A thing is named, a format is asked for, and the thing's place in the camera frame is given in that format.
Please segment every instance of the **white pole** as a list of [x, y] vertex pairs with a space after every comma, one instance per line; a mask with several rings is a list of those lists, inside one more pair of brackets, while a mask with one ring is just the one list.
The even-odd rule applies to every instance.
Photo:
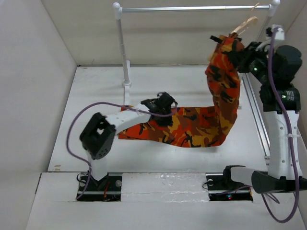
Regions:
[[256, 41], [260, 41], [262, 39], [263, 36], [263, 32], [265, 31], [266, 27], [268, 26], [268, 24], [270, 23], [272, 17], [274, 16], [278, 6], [280, 4], [280, 0], [272, 0], [271, 4], [270, 4], [270, 8], [268, 11], [268, 15], [266, 16], [262, 27], [257, 35]]
[[115, 18], [116, 18], [116, 24], [118, 29], [118, 38], [119, 38], [119, 48], [123, 63], [123, 69], [124, 69], [124, 86], [130, 86], [131, 81], [129, 79], [129, 72], [128, 72], [128, 65], [127, 65], [127, 57], [126, 57], [126, 51], [125, 51], [125, 45], [124, 45], [124, 38], [123, 38], [123, 31], [121, 27], [121, 15], [122, 15], [122, 7], [119, 3], [115, 2], [113, 3], [113, 8], [115, 12]]

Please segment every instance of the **camouflage fabric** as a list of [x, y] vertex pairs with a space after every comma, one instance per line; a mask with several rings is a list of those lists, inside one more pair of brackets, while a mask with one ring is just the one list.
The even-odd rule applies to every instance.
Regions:
[[239, 106], [240, 79], [227, 52], [241, 51], [244, 46], [236, 34], [219, 37], [205, 74], [213, 96], [213, 106], [179, 107], [173, 125], [159, 127], [155, 121], [138, 124], [119, 133], [119, 139], [139, 139], [199, 148], [221, 145], [233, 127]]

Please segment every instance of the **cable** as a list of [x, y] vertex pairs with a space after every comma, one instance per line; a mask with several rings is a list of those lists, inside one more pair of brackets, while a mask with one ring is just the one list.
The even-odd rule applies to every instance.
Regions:
[[67, 136], [66, 136], [66, 149], [67, 149], [68, 153], [69, 153], [71, 156], [73, 156], [73, 157], [75, 157], [75, 158], [77, 158], [77, 159], [79, 159], [79, 160], [81, 160], [81, 161], [87, 163], [87, 165], [88, 165], [88, 167], [89, 167], [89, 170], [88, 170], [88, 177], [87, 177], [87, 180], [86, 180], [84, 189], [83, 189], [83, 191], [81, 192], [81, 194], [80, 194], [79, 196], [77, 196], [77, 198], [76, 198], [77, 200], [78, 200], [81, 196], [83, 196], [84, 192], [85, 192], [86, 189], [87, 189], [87, 186], [88, 186], [88, 184], [89, 184], [89, 182], [90, 182], [90, 177], [91, 177], [91, 174], [92, 174], [92, 166], [91, 166], [91, 163], [90, 163], [89, 161], [87, 161], [86, 159], [84, 159], [84, 158], [82, 158], [82, 157], [77, 156], [76, 154], [74, 154], [74, 153], [72, 152], [72, 150], [71, 150], [70, 147], [69, 147], [69, 138], [70, 138], [70, 136], [71, 136], [71, 130], [72, 130], [74, 124], [76, 123], [77, 119], [78, 119], [86, 110], [88, 110], [89, 108], [92, 108], [92, 107], [94, 107], [94, 106], [96, 106], [96, 105], [100, 105], [100, 104], [111, 105], [111, 106], [114, 106], [114, 107], [119, 107], [119, 108], [131, 110], [131, 111], [135, 111], [135, 112], [137, 112], [137, 113], [150, 114], [150, 115], [159, 116], [159, 117], [172, 116], [172, 115], [174, 115], [174, 114], [177, 112], [177, 103], [175, 103], [175, 108], [176, 108], [176, 109], [174, 110], [174, 112], [172, 112], [172, 113], [170, 113], [170, 114], [166, 114], [166, 115], [163, 115], [163, 114], [155, 114], [155, 113], [151, 113], [151, 112], [148, 112], [148, 111], [138, 110], [138, 109], [130, 108], [130, 107], [123, 106], [123, 105], [119, 105], [119, 104], [109, 103], [109, 102], [96, 102], [96, 103], [90, 104], [90, 105], [88, 105], [87, 107], [85, 107], [84, 109], [82, 109], [82, 110], [75, 116], [75, 118], [72, 120], [71, 125], [70, 125], [70, 127], [69, 127], [69, 129], [68, 129], [68, 132], [67, 132]]
[[[274, 80], [273, 80], [273, 73], [272, 73], [272, 59], [273, 59], [274, 40], [275, 40], [275, 35], [277, 33], [277, 30], [278, 30], [278, 27], [274, 28], [273, 34], [272, 34], [270, 50], [269, 50], [269, 58], [268, 58], [268, 74], [269, 74], [270, 85], [271, 85], [271, 88], [272, 88], [273, 93], [275, 95], [275, 98], [276, 98], [279, 106], [281, 107], [281, 109], [283, 111], [283, 115], [284, 115], [284, 118], [285, 118], [285, 121], [286, 121], [286, 124], [287, 124], [288, 133], [290, 134], [290, 136], [292, 136], [291, 122], [290, 122], [287, 110], [284, 107], [283, 102], [282, 102], [282, 100], [281, 100], [281, 98], [280, 98], [280, 96], [279, 96], [279, 94], [276, 90]], [[274, 220], [276, 220], [279, 223], [287, 223], [289, 220], [292, 219], [292, 217], [294, 216], [296, 209], [298, 207], [298, 200], [299, 200], [299, 178], [298, 178], [298, 171], [297, 171], [296, 160], [295, 160], [294, 145], [293, 145], [293, 140], [292, 140], [291, 137], [288, 138], [288, 141], [289, 141], [292, 165], [293, 165], [293, 170], [294, 170], [294, 175], [295, 175], [295, 201], [294, 201], [293, 209], [292, 209], [290, 215], [283, 220], [277, 219], [274, 216], [274, 214], [272, 213], [272, 211], [270, 210], [269, 205], [268, 205], [264, 195], [261, 194], [263, 201], [264, 201], [264, 204], [265, 204], [266, 208], [268, 209], [270, 215], [273, 217]]]
[[[202, 187], [206, 190], [208, 190], [208, 188], [205, 188], [204, 186], [207, 184], [207, 182], [205, 182]], [[222, 192], [222, 193], [216, 193], [216, 195], [226, 195], [226, 194], [229, 194], [229, 193], [236, 193], [238, 190], [241, 190], [241, 189], [244, 189], [244, 188], [252, 188], [251, 186], [249, 185], [244, 185], [242, 187], [239, 187], [237, 189], [234, 189], [234, 190], [230, 190], [230, 191], [226, 191], [226, 192]], [[272, 201], [274, 201], [275, 203], [277, 204], [280, 204], [279, 200], [277, 199], [276, 196], [274, 196], [273, 194], [261, 194], [262, 197], [264, 197], [263, 195], [266, 195], [268, 198], [270, 198]]]

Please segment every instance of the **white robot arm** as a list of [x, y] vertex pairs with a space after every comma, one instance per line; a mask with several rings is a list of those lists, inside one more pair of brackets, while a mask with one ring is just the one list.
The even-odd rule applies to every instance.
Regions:
[[[291, 83], [302, 65], [301, 53], [292, 46], [280, 46], [276, 48], [271, 59], [272, 68], [269, 68], [268, 47], [274, 29], [277, 31], [274, 37], [274, 48], [276, 48], [284, 40], [284, 31], [279, 25], [273, 25], [272, 28], [267, 29], [267, 41], [252, 42], [244, 51], [229, 55], [230, 60], [238, 66], [238, 72], [250, 72], [262, 84], [260, 98], [263, 103], [264, 119], [268, 124], [270, 164], [267, 172], [259, 172], [244, 166], [227, 166], [224, 177], [226, 181], [252, 186], [257, 193], [261, 194], [288, 193], [297, 189], [293, 160], [297, 168], [299, 189], [307, 189], [307, 180], [302, 177], [297, 153], [300, 94]], [[289, 138], [293, 142], [293, 149], [289, 144]]]
[[173, 104], [177, 105], [175, 99], [164, 92], [158, 94], [155, 99], [144, 100], [122, 112], [106, 116], [94, 114], [80, 134], [80, 141], [91, 163], [92, 179], [99, 184], [108, 176], [105, 156], [111, 150], [115, 135], [150, 120], [155, 120], [162, 127], [171, 126], [173, 121], [170, 114]]

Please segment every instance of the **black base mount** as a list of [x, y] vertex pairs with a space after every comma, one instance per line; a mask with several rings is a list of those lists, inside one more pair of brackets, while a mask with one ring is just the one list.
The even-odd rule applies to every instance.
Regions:
[[[88, 175], [77, 176], [79, 181], [78, 197], [84, 190]], [[100, 181], [92, 176], [84, 194], [78, 198], [78, 201], [120, 201], [121, 197], [121, 174], [108, 174]]]

